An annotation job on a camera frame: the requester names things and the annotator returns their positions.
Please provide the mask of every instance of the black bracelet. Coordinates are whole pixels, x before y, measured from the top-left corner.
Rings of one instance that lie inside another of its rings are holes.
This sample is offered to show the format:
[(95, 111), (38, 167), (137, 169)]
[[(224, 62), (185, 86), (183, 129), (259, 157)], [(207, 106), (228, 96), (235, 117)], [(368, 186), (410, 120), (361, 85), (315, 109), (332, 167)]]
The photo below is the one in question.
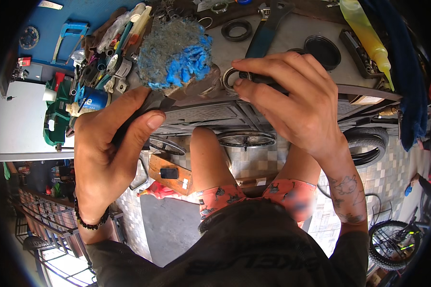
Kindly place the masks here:
[(101, 217), (101, 221), (99, 221), (98, 224), (96, 225), (91, 225), (91, 224), (86, 224), (85, 222), (83, 222), (83, 220), (80, 217), (80, 212), (78, 209), (78, 199), (75, 198), (74, 201), (74, 208), (75, 208), (75, 216), (77, 217), (77, 221), (78, 223), (81, 224), (81, 226), (85, 227), (86, 229), (91, 229), (91, 230), (96, 230), (98, 229), (101, 225), (103, 225), (104, 223), (107, 222), (108, 216), (109, 216), (109, 212), (110, 212), (110, 208), (107, 207), (107, 209), (104, 212), (104, 215), (102, 215)]

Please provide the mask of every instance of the fingernail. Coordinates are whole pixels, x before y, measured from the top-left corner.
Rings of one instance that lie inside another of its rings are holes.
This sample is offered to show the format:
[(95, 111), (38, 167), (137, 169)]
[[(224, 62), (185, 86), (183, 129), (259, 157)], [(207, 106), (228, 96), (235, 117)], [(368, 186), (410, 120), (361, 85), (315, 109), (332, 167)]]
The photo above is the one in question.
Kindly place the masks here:
[(164, 117), (162, 115), (154, 115), (147, 121), (147, 126), (150, 129), (157, 129), (164, 122)]
[(242, 78), (238, 78), (236, 81), (235, 81), (235, 86), (239, 86), (239, 85), (241, 85), (241, 83), (243, 82), (243, 79)]
[(247, 101), (248, 103), (250, 103), (250, 100), (249, 100), (249, 99), (247, 99), (247, 98), (242, 98), (242, 97), (239, 97), (239, 99), (240, 99), (240, 100), (244, 100), (244, 101)]

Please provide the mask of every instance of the bicycle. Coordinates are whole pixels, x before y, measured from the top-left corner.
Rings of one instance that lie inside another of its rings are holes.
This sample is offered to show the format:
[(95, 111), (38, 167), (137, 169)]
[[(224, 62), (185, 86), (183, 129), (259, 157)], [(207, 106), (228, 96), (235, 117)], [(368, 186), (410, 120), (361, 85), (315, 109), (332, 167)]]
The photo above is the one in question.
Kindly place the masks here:
[(395, 271), (405, 268), (415, 256), (421, 239), (429, 225), (416, 221), (415, 213), (409, 223), (402, 221), (383, 221), (369, 229), (369, 257), (379, 267)]

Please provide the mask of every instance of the orange shorts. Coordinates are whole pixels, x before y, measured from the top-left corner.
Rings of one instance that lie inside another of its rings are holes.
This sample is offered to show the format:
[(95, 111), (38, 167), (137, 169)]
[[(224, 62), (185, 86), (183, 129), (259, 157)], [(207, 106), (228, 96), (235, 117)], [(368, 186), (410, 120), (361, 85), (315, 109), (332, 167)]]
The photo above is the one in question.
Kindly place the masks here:
[[(290, 216), (299, 223), (311, 217), (314, 211), (316, 186), (304, 181), (282, 179), (273, 181), (263, 192), (261, 198), (282, 205)], [(229, 204), (244, 200), (261, 199), (247, 198), (238, 185), (214, 187), (196, 192), (199, 201), (201, 221), (215, 211), (223, 209)]]

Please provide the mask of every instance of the yellow bottle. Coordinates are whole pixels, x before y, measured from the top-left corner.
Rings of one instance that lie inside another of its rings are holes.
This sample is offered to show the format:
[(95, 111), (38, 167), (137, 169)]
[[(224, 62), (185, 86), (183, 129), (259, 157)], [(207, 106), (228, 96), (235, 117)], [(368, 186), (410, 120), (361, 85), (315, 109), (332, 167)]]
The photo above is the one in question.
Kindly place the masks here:
[(391, 90), (394, 90), (389, 72), (391, 64), (388, 60), (388, 52), (370, 24), (361, 4), (357, 0), (340, 0), (340, 9), (345, 20), (356, 33), (359, 41), (361, 41), (367, 54), (377, 63), (380, 72), (385, 73)]

